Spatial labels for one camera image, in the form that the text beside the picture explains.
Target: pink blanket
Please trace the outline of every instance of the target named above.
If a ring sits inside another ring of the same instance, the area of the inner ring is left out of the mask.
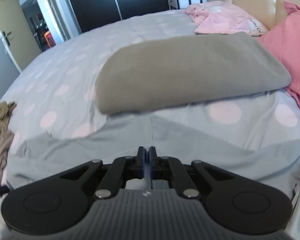
[[[240,7],[221,1],[192,4],[186,9],[193,22],[200,24],[196,33],[232,34],[246,32],[251,36],[261,36],[266,27]]]
[[[300,107],[300,7],[284,1],[288,17],[258,41],[290,72],[287,91]]]

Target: wrinkled sheet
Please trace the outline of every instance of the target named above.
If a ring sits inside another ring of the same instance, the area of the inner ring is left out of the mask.
[[[18,105],[9,123],[15,134],[9,155],[24,140],[44,132],[77,138],[120,118],[102,115],[95,106],[94,83],[106,60],[124,46],[194,35],[197,27],[183,10],[149,14],[92,30],[39,55],[3,97]],[[153,115],[253,151],[300,139],[300,109],[284,90],[167,108]],[[6,182],[5,173],[2,180]],[[4,230],[0,215],[0,237]]]
[[[114,118],[86,138],[58,140],[47,133],[22,144],[16,155],[9,155],[8,179],[21,187],[69,168],[100,158],[111,163],[115,158],[136,155],[138,146],[155,146],[158,156],[179,158],[182,163],[201,159],[207,163],[276,187],[295,207],[300,206],[300,139],[272,144],[257,151],[233,146],[205,132],[199,132],[155,114]],[[290,222],[293,236],[294,215]]]

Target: gray gripper base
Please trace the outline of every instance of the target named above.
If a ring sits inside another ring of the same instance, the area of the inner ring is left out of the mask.
[[[78,224],[63,232],[34,236],[12,230],[5,239],[291,240],[283,231],[264,236],[246,236],[229,231],[214,222],[199,201],[183,199],[174,189],[120,189],[112,199],[95,201]]]

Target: pink polka dot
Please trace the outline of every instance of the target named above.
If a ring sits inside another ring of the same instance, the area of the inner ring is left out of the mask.
[[[1,185],[7,184],[7,168],[5,168],[2,172],[2,179],[1,179]]]
[[[102,59],[102,58],[105,58],[105,57],[107,57],[107,56],[109,56],[111,54],[111,51],[106,51],[106,52],[104,52],[104,53],[101,53],[100,55],[99,55],[99,58],[100,59]]]
[[[43,84],[41,87],[38,88],[37,92],[41,93],[41,92],[45,91],[47,86],[48,86],[48,84]]]
[[[113,41],[108,42],[108,43],[106,44],[107,47],[111,47],[111,46],[113,46],[113,45],[115,45],[115,42],[113,42]]]
[[[97,67],[94,69],[94,71],[92,72],[93,75],[95,75],[96,73],[98,73],[100,71],[100,67]]]
[[[78,71],[79,67],[74,67],[74,68],[71,68],[67,71],[67,75],[71,75],[71,74],[74,74]]]
[[[16,110],[18,109],[18,107],[20,106],[21,102],[18,102],[17,106],[12,110],[12,114],[15,114]]]
[[[57,63],[61,63],[62,61],[66,60],[66,59],[67,59],[67,56],[66,56],[66,57],[63,57],[63,58],[61,58],[61,59],[59,59],[59,60],[57,61]]]
[[[132,44],[138,44],[138,43],[141,43],[141,42],[143,42],[143,38],[138,37],[138,38],[136,38],[136,39],[132,42]]]
[[[295,127],[298,123],[298,118],[292,109],[285,104],[278,104],[274,112],[275,118],[279,123],[287,127]]]
[[[55,111],[50,111],[42,117],[41,122],[40,122],[40,127],[41,128],[49,128],[50,126],[52,126],[54,124],[56,119],[57,119],[57,113]]]
[[[84,123],[79,126],[73,133],[72,138],[85,137],[96,131],[96,128],[91,123]]]
[[[46,67],[49,66],[51,62],[52,62],[52,59],[48,60],[46,63]]]
[[[24,111],[24,115],[27,116],[28,114],[30,114],[33,109],[35,108],[35,104],[30,105],[25,111]]]
[[[57,71],[56,70],[52,70],[49,74],[48,77],[51,77],[53,74],[55,74]]]
[[[61,87],[59,87],[59,89],[54,93],[55,96],[59,97],[64,95],[65,93],[67,93],[67,91],[69,90],[69,85],[62,85]]]
[[[116,36],[117,36],[116,34],[113,34],[113,35],[108,36],[107,39],[111,40],[111,39],[114,39]]]
[[[93,86],[92,89],[90,89],[84,94],[84,101],[86,102],[94,101],[95,97],[96,97],[96,90],[95,90],[95,86]]]
[[[20,93],[20,92],[22,92],[23,88],[24,88],[24,86],[19,86],[19,87],[17,88],[17,91],[16,91],[16,93]]]
[[[40,77],[40,76],[42,75],[42,73],[43,73],[43,71],[39,72],[39,73],[35,76],[35,78]]]
[[[90,49],[90,48],[91,48],[91,45],[88,45],[88,46],[85,46],[83,49],[87,50],[87,49]]]
[[[213,120],[222,124],[235,124],[241,118],[240,107],[232,101],[218,101],[211,103],[209,114]]]
[[[67,50],[65,51],[65,53],[69,53],[69,52],[71,52],[71,51],[73,51],[73,49],[67,49]]]
[[[34,87],[34,85],[31,84],[31,85],[26,89],[26,93],[28,93],[33,87]]]
[[[20,132],[16,132],[14,134],[14,137],[13,137],[13,140],[12,140],[10,148],[15,147],[18,144],[19,139],[20,139]]]
[[[83,60],[87,55],[82,54],[75,58],[75,61]]]

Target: polka dot bedsheet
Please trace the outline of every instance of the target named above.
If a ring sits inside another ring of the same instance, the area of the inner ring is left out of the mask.
[[[39,55],[2,98],[17,103],[9,124],[15,133],[9,154],[46,131],[56,138],[78,138],[100,129],[110,117],[95,106],[94,84],[106,60],[124,46],[194,35],[196,28],[182,10],[166,11],[103,26]],[[285,90],[153,114],[250,150],[300,138],[300,109]],[[0,238],[3,233],[0,216]]]

